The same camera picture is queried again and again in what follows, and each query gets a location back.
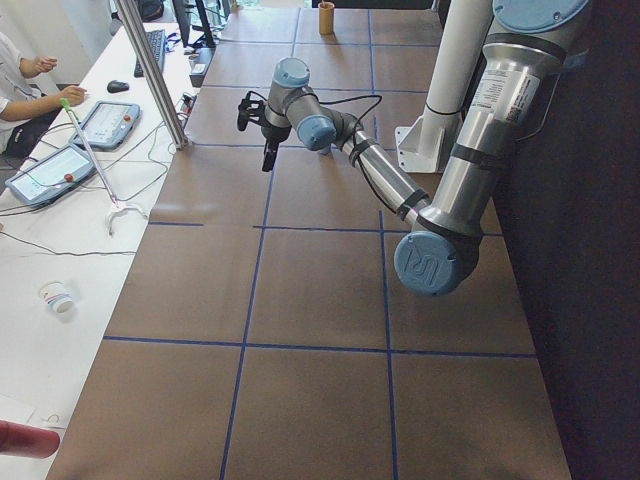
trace device screen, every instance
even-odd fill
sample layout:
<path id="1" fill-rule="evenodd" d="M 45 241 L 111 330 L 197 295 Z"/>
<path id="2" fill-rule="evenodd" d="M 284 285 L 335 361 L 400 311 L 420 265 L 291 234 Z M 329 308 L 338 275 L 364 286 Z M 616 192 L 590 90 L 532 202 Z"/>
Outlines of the device screen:
<path id="1" fill-rule="evenodd" d="M 91 118 L 82 125 L 82 130 L 89 143 L 107 142 L 113 138 L 128 110 L 128 105 L 101 104 L 91 115 Z"/>
<path id="2" fill-rule="evenodd" d="M 67 148 L 58 155 L 48 159 L 37 168 L 32 168 L 28 173 L 13 181 L 14 187 L 32 201 L 54 185 L 64 185 L 64 176 L 73 173 L 89 163 L 85 157 L 76 150 Z"/>

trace computer keyboard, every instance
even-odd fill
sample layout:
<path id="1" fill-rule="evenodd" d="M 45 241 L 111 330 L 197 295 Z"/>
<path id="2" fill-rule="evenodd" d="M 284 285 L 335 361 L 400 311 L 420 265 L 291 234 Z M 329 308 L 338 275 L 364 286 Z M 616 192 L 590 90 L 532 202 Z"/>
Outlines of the computer keyboard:
<path id="1" fill-rule="evenodd" d="M 156 62 L 158 62 L 158 67 L 160 67 L 160 71 L 162 72 L 164 69 L 166 34 L 164 33 L 164 30 L 152 30 L 150 32 L 146 32 L 146 34 L 147 40 L 149 40 L 149 45 L 151 45 L 151 51 L 156 57 Z M 136 66 L 133 70 L 133 76 L 144 76 L 142 65 L 140 65 L 140 60 L 136 60 Z"/>

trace white desk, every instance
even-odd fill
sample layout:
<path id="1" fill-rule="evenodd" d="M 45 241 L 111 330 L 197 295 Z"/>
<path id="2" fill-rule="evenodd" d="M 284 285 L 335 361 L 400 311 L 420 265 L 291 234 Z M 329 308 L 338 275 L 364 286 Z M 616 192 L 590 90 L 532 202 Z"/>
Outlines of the white desk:
<path id="1" fill-rule="evenodd" d="M 173 24 L 153 23 L 146 27 L 165 28 L 167 33 L 176 31 Z M 120 29 L 81 83 L 89 93 L 82 105 L 74 107 L 81 119 L 98 100 L 137 103 L 142 109 L 141 118 L 124 145 L 114 152 L 97 153 L 103 167 L 162 121 L 146 80 L 133 78 L 134 63 L 133 49 L 124 29 Z M 167 53 L 164 67 L 165 81 L 176 105 L 183 92 L 194 93 L 189 71 L 188 59 L 182 54 L 181 45 L 177 45 L 174 52 Z M 107 83 L 113 79 L 128 82 L 130 90 L 107 93 Z M 67 114 L 62 112 L 55 124 L 66 122 Z M 66 128 L 52 132 L 45 140 L 62 146 L 73 133 L 72 128 Z M 162 173 L 163 167 L 147 158 L 152 144 L 153 135 L 107 169 L 119 198 L 129 197 Z M 33 156 L 43 158 L 52 151 L 39 144 Z M 173 152 L 167 130 L 159 129 L 151 157 L 168 166 Z M 163 180 L 132 202 L 149 212 Z M 97 176 L 86 185 L 102 186 Z M 109 237 L 105 216 L 110 204 L 104 189 L 79 188 L 44 210 L 0 217 L 0 222 L 6 233 L 58 252 L 135 251 L 147 221 L 136 212 L 126 213 L 114 220 L 114 235 Z M 0 196 L 0 210 L 18 205 L 8 190 Z M 62 427 L 57 431 L 64 434 L 132 261 L 131 254 L 54 256 L 0 235 L 0 419 L 33 426 L 47 426 L 48 419 Z M 39 288 L 52 280 L 62 281 L 75 299 L 75 306 L 64 314 L 55 314 L 38 296 Z M 0 455 L 0 478 L 45 478 L 54 457 L 34 460 Z"/>

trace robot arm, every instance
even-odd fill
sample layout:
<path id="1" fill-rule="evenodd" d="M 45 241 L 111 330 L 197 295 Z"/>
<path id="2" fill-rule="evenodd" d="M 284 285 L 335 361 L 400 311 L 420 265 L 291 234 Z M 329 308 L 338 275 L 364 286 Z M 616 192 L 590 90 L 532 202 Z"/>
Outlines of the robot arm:
<path id="1" fill-rule="evenodd" d="M 402 283 L 425 295 L 449 293 L 475 269 L 480 218 L 541 79 L 562 67 L 588 19 L 588 0 L 574 0 L 562 12 L 550 0 L 539 1 L 544 12 L 534 9 L 533 21 L 524 22 L 523 11 L 531 17 L 530 0 L 494 1 L 500 21 L 494 21 L 483 47 L 487 67 L 433 200 L 357 118 L 320 104 L 308 85 L 309 68 L 297 58 L 277 64 L 266 102 L 247 94 L 238 107 L 238 128 L 248 122 L 262 127 L 264 171 L 273 168 L 291 128 L 309 150 L 334 143 L 362 169 L 376 196 L 411 226 L 394 255 Z"/>

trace person's arm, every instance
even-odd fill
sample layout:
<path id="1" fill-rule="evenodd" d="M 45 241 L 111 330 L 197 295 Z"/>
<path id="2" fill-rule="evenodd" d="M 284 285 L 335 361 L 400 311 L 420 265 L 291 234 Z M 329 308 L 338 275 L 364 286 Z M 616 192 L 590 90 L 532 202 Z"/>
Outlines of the person's arm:
<path id="1" fill-rule="evenodd" d="M 33 78 L 41 73 L 50 72 L 57 65 L 58 59 L 55 57 L 21 58 L 20 73 L 24 78 Z"/>
<path id="2" fill-rule="evenodd" d="M 9 102 L 4 110 L 0 112 L 0 119 L 7 122 L 30 120 L 60 108 L 61 98 L 67 98 L 73 106 L 79 105 L 84 101 L 85 92 L 84 88 L 71 85 L 55 95 L 48 95 L 35 100 Z"/>

